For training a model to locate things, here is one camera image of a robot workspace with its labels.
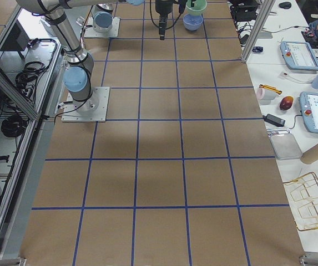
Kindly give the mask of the black box on shelf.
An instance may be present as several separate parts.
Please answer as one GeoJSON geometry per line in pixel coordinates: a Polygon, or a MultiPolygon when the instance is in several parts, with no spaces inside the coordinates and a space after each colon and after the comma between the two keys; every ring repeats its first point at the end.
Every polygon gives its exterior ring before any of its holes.
{"type": "Polygon", "coordinates": [[[16,20],[10,33],[6,37],[0,51],[1,52],[17,52],[21,58],[25,58],[22,54],[28,46],[30,38],[19,20],[16,20]]]}

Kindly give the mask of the silver metal tray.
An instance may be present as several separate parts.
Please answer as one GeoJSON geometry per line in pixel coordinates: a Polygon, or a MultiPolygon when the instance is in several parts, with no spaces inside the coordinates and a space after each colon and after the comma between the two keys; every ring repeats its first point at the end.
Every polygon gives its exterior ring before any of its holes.
{"type": "Polygon", "coordinates": [[[290,129],[284,127],[269,128],[267,135],[278,160],[299,159],[302,151],[290,129]]]}

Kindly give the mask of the small blue black device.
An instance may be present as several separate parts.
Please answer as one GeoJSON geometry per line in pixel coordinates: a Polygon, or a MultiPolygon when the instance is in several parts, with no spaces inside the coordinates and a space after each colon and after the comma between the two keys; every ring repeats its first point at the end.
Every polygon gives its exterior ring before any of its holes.
{"type": "Polygon", "coordinates": [[[252,48],[252,52],[253,52],[253,53],[262,53],[263,51],[264,51],[264,48],[261,47],[261,46],[254,46],[254,47],[252,48]]]}

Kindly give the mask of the black computer mouse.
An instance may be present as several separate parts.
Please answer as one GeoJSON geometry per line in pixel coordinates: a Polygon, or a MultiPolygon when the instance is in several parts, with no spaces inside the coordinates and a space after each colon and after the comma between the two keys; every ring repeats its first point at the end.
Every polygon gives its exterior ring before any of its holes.
{"type": "Polygon", "coordinates": [[[291,2],[288,2],[288,1],[281,2],[281,3],[279,3],[278,6],[281,9],[290,9],[291,8],[291,2]]]}

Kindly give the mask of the pink cup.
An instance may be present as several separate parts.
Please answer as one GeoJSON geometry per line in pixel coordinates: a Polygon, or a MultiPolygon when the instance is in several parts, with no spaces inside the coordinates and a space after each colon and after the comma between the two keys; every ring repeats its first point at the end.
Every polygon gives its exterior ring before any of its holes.
{"type": "Polygon", "coordinates": [[[256,97],[258,100],[272,101],[277,97],[277,93],[269,89],[258,88],[256,92],[256,97]]]}

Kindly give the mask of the gold metal tool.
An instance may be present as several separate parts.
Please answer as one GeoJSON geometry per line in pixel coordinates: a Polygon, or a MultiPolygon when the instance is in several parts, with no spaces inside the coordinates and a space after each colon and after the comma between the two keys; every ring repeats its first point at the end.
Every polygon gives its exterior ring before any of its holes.
{"type": "Polygon", "coordinates": [[[267,89],[267,90],[274,91],[274,92],[277,93],[278,95],[281,95],[281,94],[282,94],[282,91],[281,91],[281,90],[277,89],[276,87],[270,86],[270,85],[260,84],[259,87],[260,87],[260,88],[267,89]]]}

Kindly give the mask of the blue bowl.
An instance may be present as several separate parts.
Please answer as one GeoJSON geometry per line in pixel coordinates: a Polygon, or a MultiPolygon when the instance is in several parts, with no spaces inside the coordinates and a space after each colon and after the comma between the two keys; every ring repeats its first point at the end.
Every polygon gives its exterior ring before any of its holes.
{"type": "Polygon", "coordinates": [[[186,14],[183,17],[183,24],[185,29],[187,30],[190,30],[190,31],[198,30],[200,26],[203,24],[203,17],[186,14]]]}

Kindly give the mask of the black power adapter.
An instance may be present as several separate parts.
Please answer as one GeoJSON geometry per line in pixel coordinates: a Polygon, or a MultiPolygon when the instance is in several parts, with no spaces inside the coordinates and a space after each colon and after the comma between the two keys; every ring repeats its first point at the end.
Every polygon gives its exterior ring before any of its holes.
{"type": "Polygon", "coordinates": [[[280,117],[271,115],[271,114],[266,114],[263,115],[263,119],[265,122],[277,126],[277,127],[284,127],[285,126],[285,120],[281,119],[280,117]]]}

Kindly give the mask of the white small card box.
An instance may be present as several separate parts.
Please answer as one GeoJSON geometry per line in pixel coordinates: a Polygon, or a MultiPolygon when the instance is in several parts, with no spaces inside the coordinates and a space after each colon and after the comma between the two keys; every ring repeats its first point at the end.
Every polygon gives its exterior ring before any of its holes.
{"type": "Polygon", "coordinates": [[[282,71],[279,75],[279,78],[281,79],[287,79],[289,77],[288,73],[282,71]]]}

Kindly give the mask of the upper teach pendant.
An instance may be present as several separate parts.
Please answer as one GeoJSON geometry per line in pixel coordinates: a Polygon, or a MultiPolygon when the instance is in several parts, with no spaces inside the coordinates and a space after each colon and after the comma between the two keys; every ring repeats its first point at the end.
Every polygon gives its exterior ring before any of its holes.
{"type": "Polygon", "coordinates": [[[318,60],[309,43],[282,41],[280,50],[289,69],[318,71],[318,60]]]}

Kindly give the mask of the red mango fruit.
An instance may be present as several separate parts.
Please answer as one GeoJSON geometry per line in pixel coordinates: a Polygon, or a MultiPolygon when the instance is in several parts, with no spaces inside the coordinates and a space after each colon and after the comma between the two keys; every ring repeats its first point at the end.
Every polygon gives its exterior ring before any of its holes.
{"type": "Polygon", "coordinates": [[[286,96],[281,100],[279,104],[279,109],[283,111],[288,110],[292,107],[293,102],[294,98],[292,96],[286,96]]]}

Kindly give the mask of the aluminium diagonal frame beam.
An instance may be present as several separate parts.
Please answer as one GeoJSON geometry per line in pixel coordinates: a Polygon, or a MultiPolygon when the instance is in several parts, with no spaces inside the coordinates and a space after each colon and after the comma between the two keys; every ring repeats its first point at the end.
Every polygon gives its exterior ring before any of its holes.
{"type": "Polygon", "coordinates": [[[17,90],[8,76],[0,68],[0,90],[11,99],[18,108],[31,120],[37,121],[40,113],[36,112],[32,104],[17,90]]]}

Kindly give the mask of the aluminium frame post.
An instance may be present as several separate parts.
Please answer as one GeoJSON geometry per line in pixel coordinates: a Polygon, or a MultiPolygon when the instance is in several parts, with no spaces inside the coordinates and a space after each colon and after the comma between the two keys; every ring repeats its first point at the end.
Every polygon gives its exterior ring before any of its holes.
{"type": "Polygon", "coordinates": [[[250,36],[245,44],[245,47],[243,49],[243,53],[241,55],[241,61],[243,63],[247,62],[249,55],[251,54],[252,49],[255,46],[258,35],[261,32],[269,14],[270,14],[270,11],[272,10],[274,3],[275,3],[275,0],[263,1],[260,12],[257,16],[257,19],[254,23],[253,29],[251,30],[250,36]]]}

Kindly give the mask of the green bowl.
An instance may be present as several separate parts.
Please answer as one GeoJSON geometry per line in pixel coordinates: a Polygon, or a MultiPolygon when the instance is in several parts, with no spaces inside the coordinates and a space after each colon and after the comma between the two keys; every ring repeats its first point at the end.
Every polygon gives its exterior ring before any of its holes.
{"type": "Polygon", "coordinates": [[[193,16],[200,16],[205,12],[207,5],[208,4],[206,0],[196,0],[195,6],[191,7],[191,0],[188,0],[186,2],[186,9],[189,14],[193,16]]]}

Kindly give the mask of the black electronics pile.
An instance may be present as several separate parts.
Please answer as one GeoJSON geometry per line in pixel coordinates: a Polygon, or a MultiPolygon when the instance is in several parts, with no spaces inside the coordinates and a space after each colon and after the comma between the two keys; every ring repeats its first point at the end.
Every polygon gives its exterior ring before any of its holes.
{"type": "Polygon", "coordinates": [[[259,4],[256,0],[231,0],[230,13],[235,22],[254,21],[258,14],[259,4]]]}

